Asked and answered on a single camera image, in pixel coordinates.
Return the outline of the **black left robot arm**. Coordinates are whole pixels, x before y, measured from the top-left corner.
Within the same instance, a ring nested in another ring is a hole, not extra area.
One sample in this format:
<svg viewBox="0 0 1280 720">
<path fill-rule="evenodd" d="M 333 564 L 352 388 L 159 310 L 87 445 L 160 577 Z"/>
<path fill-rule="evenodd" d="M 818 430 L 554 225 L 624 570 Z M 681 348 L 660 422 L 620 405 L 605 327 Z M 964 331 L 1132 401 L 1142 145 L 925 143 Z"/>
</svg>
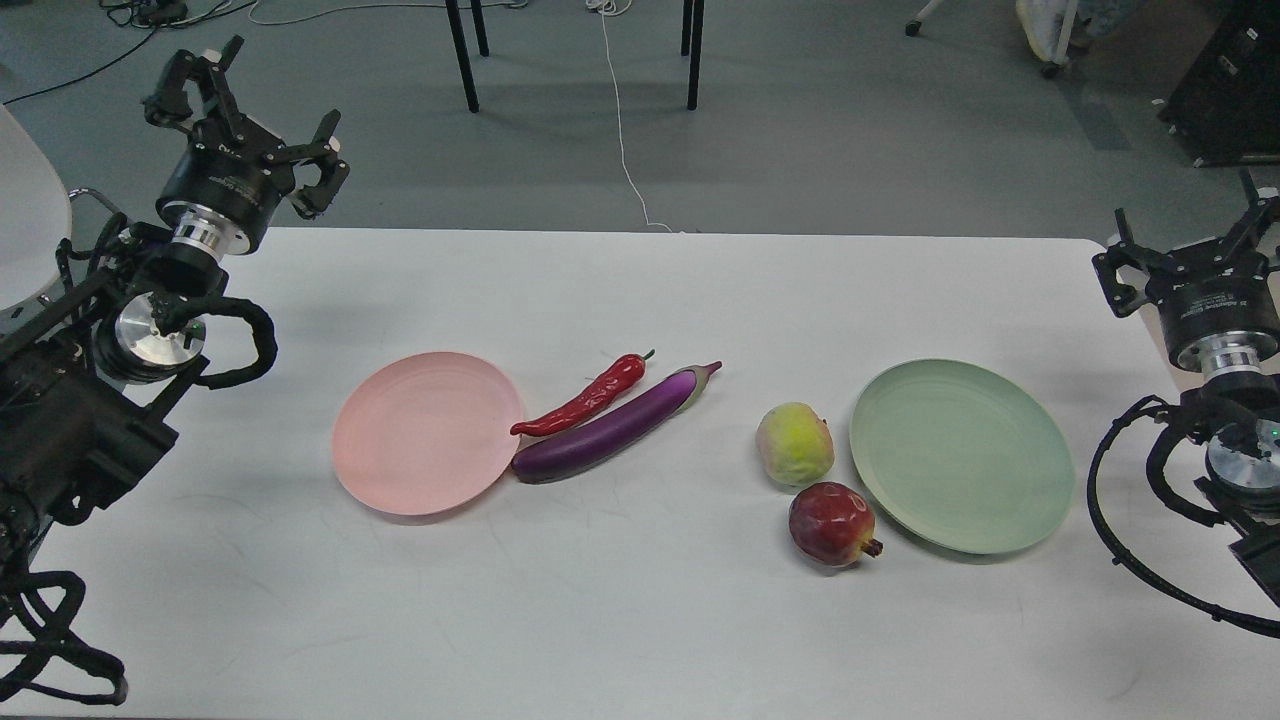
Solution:
<svg viewBox="0 0 1280 720">
<path fill-rule="evenodd" d="M 55 233 L 50 281 L 3 310 L 3 620 L 22 629 L 3 642 L 4 700 L 125 701 L 123 662 L 73 632 L 84 582 L 32 560 L 51 527 L 110 507 L 172 451 L 166 418 L 189 389 L 273 368 L 273 319 L 227 295 L 223 263 L 256 252 L 283 202 L 323 214 L 349 174 L 338 110 L 288 143 L 239 108 L 227 76 L 243 42 L 175 53 L 143 100 L 148 124 L 186 137 L 159 223 L 110 208 L 88 247 Z"/>
</svg>

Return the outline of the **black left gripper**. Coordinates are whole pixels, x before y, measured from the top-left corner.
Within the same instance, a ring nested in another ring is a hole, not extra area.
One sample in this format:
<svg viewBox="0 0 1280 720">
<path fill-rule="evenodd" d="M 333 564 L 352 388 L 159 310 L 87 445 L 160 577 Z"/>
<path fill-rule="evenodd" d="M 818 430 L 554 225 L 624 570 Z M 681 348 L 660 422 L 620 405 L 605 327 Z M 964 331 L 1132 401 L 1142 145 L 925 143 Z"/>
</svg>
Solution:
<svg viewBox="0 0 1280 720">
<path fill-rule="evenodd" d="M 227 82 L 227 70 L 244 38 L 233 36 L 219 51 L 180 50 L 165 65 L 143 118 L 155 127 L 188 136 L 159 200 L 157 214 L 172 228 L 188 211 L 223 218 L 233 225 L 227 251 L 256 252 L 276 209 L 284 202 L 297 217 L 324 214 L 349 176 L 335 132 L 342 114 L 328 111 L 306 143 L 282 145 L 259 126 L 246 126 Z"/>
</svg>

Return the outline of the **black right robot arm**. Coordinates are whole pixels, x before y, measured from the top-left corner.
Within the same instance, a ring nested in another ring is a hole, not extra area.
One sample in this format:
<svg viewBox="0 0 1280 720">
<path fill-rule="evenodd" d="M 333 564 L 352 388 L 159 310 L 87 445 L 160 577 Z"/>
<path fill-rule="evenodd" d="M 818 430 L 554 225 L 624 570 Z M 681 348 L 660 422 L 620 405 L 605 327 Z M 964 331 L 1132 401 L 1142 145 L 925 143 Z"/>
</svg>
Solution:
<svg viewBox="0 0 1280 720">
<path fill-rule="evenodd" d="M 1143 564 L 1114 533 L 1098 492 L 1116 438 L 1142 418 L 1160 424 L 1146 457 L 1155 497 L 1189 521 L 1234 529 L 1233 557 L 1277 600 L 1279 386 L 1263 368 L 1279 350 L 1270 287 L 1277 255 L 1260 247 L 1277 222 L 1277 191 L 1257 187 L 1247 169 L 1239 178 L 1245 210 L 1225 233 L 1160 252 L 1139 245 L 1124 210 L 1116 210 L 1117 238 L 1092 260 L 1111 313 L 1125 318 L 1152 306 L 1170 365 L 1197 374 L 1201 384 L 1176 402 L 1148 395 L 1112 421 L 1091 460 L 1085 506 L 1114 564 L 1216 623 L 1275 638 L 1276 620 L 1198 598 Z"/>
</svg>

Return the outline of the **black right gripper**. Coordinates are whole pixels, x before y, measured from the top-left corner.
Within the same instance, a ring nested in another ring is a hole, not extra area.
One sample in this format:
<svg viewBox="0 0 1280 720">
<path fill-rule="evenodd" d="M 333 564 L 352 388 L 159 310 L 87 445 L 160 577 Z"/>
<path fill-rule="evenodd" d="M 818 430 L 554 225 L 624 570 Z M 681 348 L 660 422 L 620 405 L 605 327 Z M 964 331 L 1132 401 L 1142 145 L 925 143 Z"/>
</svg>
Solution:
<svg viewBox="0 0 1280 720">
<path fill-rule="evenodd" d="M 1277 354 L 1277 309 L 1268 286 L 1277 255 L 1260 246 L 1277 222 L 1279 191 L 1260 188 L 1248 168 L 1236 173 L 1245 210 L 1219 237 L 1215 265 L 1193 268 L 1138 243 L 1124 208 L 1114 211 L 1117 238 L 1091 260 L 1116 318 L 1157 307 L 1167 360 L 1184 372 L 1215 373 L 1210 356 L 1228 347 L 1244 346 L 1251 365 Z"/>
</svg>

